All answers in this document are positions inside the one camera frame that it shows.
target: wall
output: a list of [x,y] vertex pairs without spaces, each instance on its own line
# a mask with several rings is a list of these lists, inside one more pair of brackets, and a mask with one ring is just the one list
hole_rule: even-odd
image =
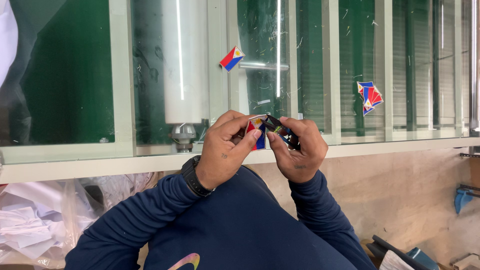
[[[361,239],[376,234],[395,247],[419,247],[447,265],[468,252],[479,253],[480,199],[457,215],[456,187],[470,183],[467,148],[326,159],[320,170]],[[252,167],[280,205],[296,217],[286,179],[275,163]]]

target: scissors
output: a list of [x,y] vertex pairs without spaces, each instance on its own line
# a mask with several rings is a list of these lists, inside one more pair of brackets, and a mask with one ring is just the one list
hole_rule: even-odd
[[[269,131],[278,134],[278,131],[280,131],[280,129],[283,129],[288,135],[298,140],[299,137],[295,133],[293,133],[293,131],[291,131],[289,128],[284,127],[279,119],[271,116],[270,114],[268,114],[267,117],[268,117],[268,120],[270,120],[270,122],[272,123],[270,124],[269,122],[263,119],[262,119],[262,123],[265,125],[266,128],[268,128]],[[282,140],[286,142],[288,145],[290,145],[293,149],[300,150],[300,144],[294,145],[292,142],[290,142],[289,140],[290,138],[285,138],[282,135],[280,135],[280,138],[282,138]]]

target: sleeve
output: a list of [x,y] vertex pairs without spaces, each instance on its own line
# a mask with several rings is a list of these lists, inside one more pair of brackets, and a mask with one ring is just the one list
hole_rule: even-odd
[[300,222],[340,252],[357,269],[376,269],[363,251],[352,225],[328,191],[323,173],[317,171],[305,183],[288,183]]
[[162,178],[156,187],[120,202],[85,230],[67,254],[65,270],[139,269],[139,249],[199,198],[181,174]]

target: shirt logo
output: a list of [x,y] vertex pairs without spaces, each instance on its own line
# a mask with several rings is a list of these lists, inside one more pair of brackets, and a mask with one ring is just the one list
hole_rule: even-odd
[[196,253],[192,253],[185,256],[185,258],[178,261],[175,265],[170,267],[168,270],[177,270],[178,268],[186,265],[187,263],[193,264],[193,270],[197,270],[197,266],[199,262],[200,262],[200,255]]

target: fingernail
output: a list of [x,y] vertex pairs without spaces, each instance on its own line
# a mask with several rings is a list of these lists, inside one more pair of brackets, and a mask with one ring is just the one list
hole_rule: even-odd
[[273,135],[273,132],[271,131],[267,132],[267,137],[270,142],[275,141],[275,136]]
[[255,137],[255,139],[260,138],[260,135],[262,135],[262,131],[260,131],[260,129],[255,129],[255,131],[253,132],[253,136]]

